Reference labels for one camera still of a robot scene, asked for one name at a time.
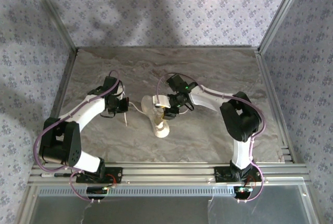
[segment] white wire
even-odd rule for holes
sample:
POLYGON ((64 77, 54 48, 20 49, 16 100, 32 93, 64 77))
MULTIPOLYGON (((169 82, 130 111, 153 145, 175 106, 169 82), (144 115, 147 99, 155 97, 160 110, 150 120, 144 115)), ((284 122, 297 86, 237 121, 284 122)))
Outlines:
POLYGON ((185 114, 186 112, 188 112, 188 109, 185 110, 184 112, 179 113, 179 114, 182 115, 182 114, 185 114))
POLYGON ((138 109, 138 108, 135 106, 134 103, 129 102, 129 104, 131 104, 133 107, 135 107, 135 109, 136 109, 137 111, 139 111, 141 114, 144 114, 144 115, 145 115, 145 113, 143 113, 140 109, 138 109))
POLYGON ((126 113, 124 113, 124 119, 125 119, 125 125, 126 125, 126 127, 127 127, 126 113))

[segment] floral wallpaper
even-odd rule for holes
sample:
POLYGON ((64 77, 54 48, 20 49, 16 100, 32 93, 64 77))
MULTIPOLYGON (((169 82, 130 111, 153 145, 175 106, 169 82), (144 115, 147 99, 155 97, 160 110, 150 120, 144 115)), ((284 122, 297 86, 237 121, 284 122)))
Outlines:
POLYGON ((259 46, 282 0, 52 0, 77 47, 259 46))
POLYGON ((0 223, 12 223, 69 50, 40 0, 0 1, 0 223))
POLYGON ((333 0, 295 0, 264 57, 294 148, 333 223, 333 0))

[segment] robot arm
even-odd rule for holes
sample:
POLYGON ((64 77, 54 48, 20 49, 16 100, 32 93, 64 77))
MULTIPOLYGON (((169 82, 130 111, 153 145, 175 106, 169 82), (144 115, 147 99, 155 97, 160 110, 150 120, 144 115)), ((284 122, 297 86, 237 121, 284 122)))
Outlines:
POLYGON ((129 100, 123 99, 123 86, 117 85, 110 93, 90 102, 92 98, 112 88, 115 83, 116 78, 106 77, 103 86, 90 91, 77 107, 59 118, 48 118, 45 121, 44 129, 59 119, 71 116, 84 102, 89 102, 81 106, 67 121, 61 122, 42 137, 39 151, 42 160, 84 170, 91 176, 99 178, 104 176, 104 160, 82 151, 80 133, 95 116, 106 110, 113 115, 128 111, 129 100))
POLYGON ((247 95, 243 92, 238 92, 235 95, 221 93, 205 88, 202 85, 199 86, 195 82, 187 84, 178 74, 170 77, 166 82, 177 94, 168 94, 167 97, 159 95, 162 98, 161 102, 167 101, 165 105, 157 105, 165 107, 165 119, 173 119, 179 114, 179 108, 184 105, 190 110, 194 109, 193 105, 200 105, 221 112, 227 131, 234 139, 230 169, 236 180, 241 180, 252 168, 250 137, 258 131, 261 118, 252 107, 230 98, 238 97, 250 102, 247 95))

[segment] black bracket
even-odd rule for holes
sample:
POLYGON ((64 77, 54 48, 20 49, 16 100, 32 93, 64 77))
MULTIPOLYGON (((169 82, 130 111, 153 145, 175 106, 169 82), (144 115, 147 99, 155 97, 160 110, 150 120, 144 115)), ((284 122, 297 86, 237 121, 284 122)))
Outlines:
POLYGON ((261 182, 262 178, 256 167, 251 166, 246 173, 237 173, 231 170, 230 167, 214 167, 214 175, 216 183, 221 182, 246 182, 249 177, 252 177, 255 182, 261 182))
POLYGON ((92 177, 83 173, 79 173, 76 176, 77 183, 94 183, 94 184, 113 184, 113 178, 115 178, 116 183, 121 183, 123 176, 123 168, 120 167, 106 167, 105 174, 102 178, 92 177))

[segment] gray marble tabletop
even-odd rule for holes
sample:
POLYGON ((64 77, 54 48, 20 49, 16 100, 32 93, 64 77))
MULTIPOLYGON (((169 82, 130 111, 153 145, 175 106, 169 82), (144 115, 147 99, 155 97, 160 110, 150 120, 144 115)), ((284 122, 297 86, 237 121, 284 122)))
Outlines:
MULTIPOLYGON (((80 49, 61 109, 64 114, 80 103, 87 92, 102 85, 117 69, 126 95, 140 108, 144 95, 154 95, 158 79, 167 72, 181 72, 204 86, 225 93, 243 91, 267 119, 267 129, 257 138, 253 156, 259 162, 284 162, 282 142, 268 104, 253 51, 221 48, 105 48, 80 49)), ((160 94, 172 93, 164 83, 160 94)), ((170 133, 157 138, 147 116, 130 106, 113 119, 95 117, 81 132, 82 149, 115 161, 173 161, 228 163, 233 140, 220 113, 196 106, 194 111, 169 121, 170 133)))

